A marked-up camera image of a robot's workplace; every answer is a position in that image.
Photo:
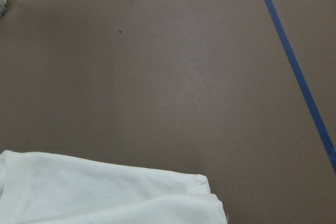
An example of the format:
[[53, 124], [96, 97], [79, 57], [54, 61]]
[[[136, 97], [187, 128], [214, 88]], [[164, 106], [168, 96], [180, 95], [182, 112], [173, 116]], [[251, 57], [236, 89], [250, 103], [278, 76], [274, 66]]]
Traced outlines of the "aluminium frame post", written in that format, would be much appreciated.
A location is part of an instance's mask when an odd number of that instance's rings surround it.
[[7, 0], [0, 0], [0, 16], [4, 16], [6, 13]]

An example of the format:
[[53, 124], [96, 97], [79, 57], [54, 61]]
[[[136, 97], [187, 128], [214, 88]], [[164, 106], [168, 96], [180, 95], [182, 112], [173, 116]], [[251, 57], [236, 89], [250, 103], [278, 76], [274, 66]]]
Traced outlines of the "white long-sleeve printed shirt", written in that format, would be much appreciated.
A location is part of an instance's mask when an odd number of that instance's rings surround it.
[[1, 153], [1, 223], [227, 223], [206, 176]]

